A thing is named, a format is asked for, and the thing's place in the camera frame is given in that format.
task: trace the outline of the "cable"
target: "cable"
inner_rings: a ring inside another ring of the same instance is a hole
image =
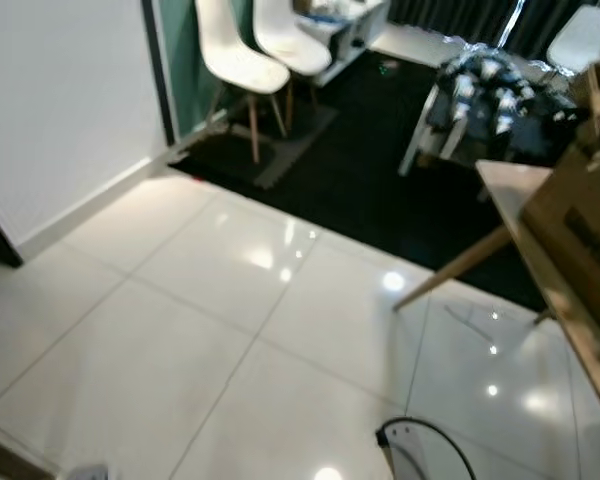
[[[385,430],[388,427],[390,427],[396,423],[415,423],[417,425],[422,425],[423,427],[427,427],[427,428],[433,430],[434,432],[437,432],[447,442],[449,442],[449,444],[454,448],[454,450],[458,453],[458,455],[460,455],[460,458],[462,459],[462,463],[464,463],[464,466],[467,469],[467,472],[469,473],[471,480],[476,480],[476,474],[474,473],[473,468],[471,467],[471,464],[469,463],[469,460],[465,456],[462,449],[440,427],[429,422],[428,420],[423,420],[421,418],[415,418],[415,417],[395,417],[391,420],[388,420],[376,432],[376,439],[378,441],[378,446],[380,446],[381,448],[391,446],[391,445],[389,445],[389,439],[387,438],[387,434],[385,433]]]

